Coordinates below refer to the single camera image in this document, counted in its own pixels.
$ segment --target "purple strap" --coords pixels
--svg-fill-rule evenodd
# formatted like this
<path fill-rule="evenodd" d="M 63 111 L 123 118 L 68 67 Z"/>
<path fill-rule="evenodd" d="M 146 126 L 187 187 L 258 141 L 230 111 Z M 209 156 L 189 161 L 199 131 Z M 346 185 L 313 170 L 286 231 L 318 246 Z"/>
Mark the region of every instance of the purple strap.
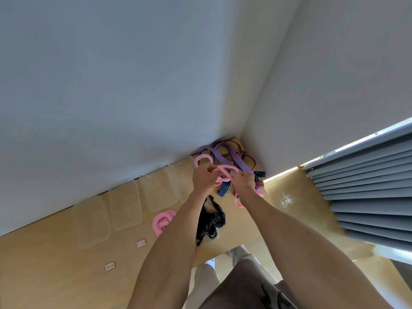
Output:
<path fill-rule="evenodd" d="M 222 156 L 222 154 L 220 154 L 220 153 L 218 152 L 217 148 L 218 148 L 219 146 L 224 146 L 225 148 L 227 148 L 227 149 L 229 150 L 230 156 L 232 157 L 233 161 L 240 167 L 240 169 L 241 169 L 242 171 L 247 171 L 247 172 L 253 174 L 253 172 L 252 172 L 252 171 L 250 170 L 250 168 L 245 164 L 245 162 L 242 160 L 242 158 L 240 158 L 240 157 L 238 156 L 238 154 L 236 154 L 236 152 L 234 151 L 233 147 L 232 147 L 230 144 L 226 143 L 226 142 L 221 142 L 221 143 L 219 143 L 218 145 L 216 145 L 215 147 L 205 147 L 205 148 L 203 148 L 203 149 L 200 150 L 200 152 L 199 152 L 198 155 L 200 155 L 200 154 L 201 154 L 202 152 L 204 152 L 205 150 L 210 150 L 211 153 L 212 153 L 212 154 L 211 154 L 211 155 L 212 155 L 212 158 L 213 158 L 213 156 L 215 155 L 216 158 L 218 159 L 218 161 L 220 161 L 222 164 L 224 164 L 224 165 L 232 165 L 232 166 L 233 166 L 233 162 L 228 161 L 226 158 L 224 158 L 224 157 Z"/>

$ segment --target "forearm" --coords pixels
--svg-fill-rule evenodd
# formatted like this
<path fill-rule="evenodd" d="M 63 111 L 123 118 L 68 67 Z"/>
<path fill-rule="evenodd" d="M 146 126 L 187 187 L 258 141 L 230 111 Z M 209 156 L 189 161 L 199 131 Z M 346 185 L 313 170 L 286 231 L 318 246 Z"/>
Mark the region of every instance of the forearm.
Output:
<path fill-rule="evenodd" d="M 322 235 L 252 189 L 241 195 L 241 202 L 304 308 L 390 308 L 358 267 Z"/>
<path fill-rule="evenodd" d="M 192 192 L 145 259 L 128 309 L 182 308 L 189 291 L 203 192 Z"/>

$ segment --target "white wall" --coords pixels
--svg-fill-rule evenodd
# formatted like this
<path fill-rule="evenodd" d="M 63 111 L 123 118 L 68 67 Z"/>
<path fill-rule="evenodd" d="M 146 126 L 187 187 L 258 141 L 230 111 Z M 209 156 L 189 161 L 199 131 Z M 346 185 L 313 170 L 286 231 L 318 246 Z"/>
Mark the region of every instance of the white wall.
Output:
<path fill-rule="evenodd" d="M 239 135 L 299 0 L 0 0 L 0 236 Z"/>
<path fill-rule="evenodd" d="M 269 176 L 412 116 L 412 0 L 302 0 L 242 134 Z"/>

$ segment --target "transparent plastic panel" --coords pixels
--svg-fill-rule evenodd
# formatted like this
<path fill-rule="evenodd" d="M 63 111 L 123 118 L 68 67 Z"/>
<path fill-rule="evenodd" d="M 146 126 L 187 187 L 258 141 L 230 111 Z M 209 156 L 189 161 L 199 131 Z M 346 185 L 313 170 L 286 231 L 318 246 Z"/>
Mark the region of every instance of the transparent plastic panel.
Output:
<path fill-rule="evenodd" d="M 139 180 L 151 212 L 161 211 L 178 201 L 165 168 L 142 176 Z"/>
<path fill-rule="evenodd" d="M 100 196 L 94 196 L 73 206 L 73 218 L 81 250 L 109 239 L 111 233 L 109 213 Z"/>
<path fill-rule="evenodd" d="M 172 184 L 173 191 L 182 204 L 188 200 L 193 191 L 194 158 L 186 157 L 166 167 L 166 173 Z"/>
<path fill-rule="evenodd" d="M 142 223 L 143 213 L 135 180 L 108 192 L 113 229 L 123 230 Z"/>

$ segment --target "white stain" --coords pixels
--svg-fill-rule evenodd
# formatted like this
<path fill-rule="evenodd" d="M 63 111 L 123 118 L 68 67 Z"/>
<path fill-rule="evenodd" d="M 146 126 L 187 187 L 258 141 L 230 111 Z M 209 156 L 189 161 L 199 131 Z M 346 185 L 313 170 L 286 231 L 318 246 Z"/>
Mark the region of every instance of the white stain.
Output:
<path fill-rule="evenodd" d="M 284 208 L 287 208 L 290 204 L 293 204 L 293 200 L 289 195 L 285 195 L 285 193 L 283 193 L 283 198 L 281 200 L 281 204 Z"/>

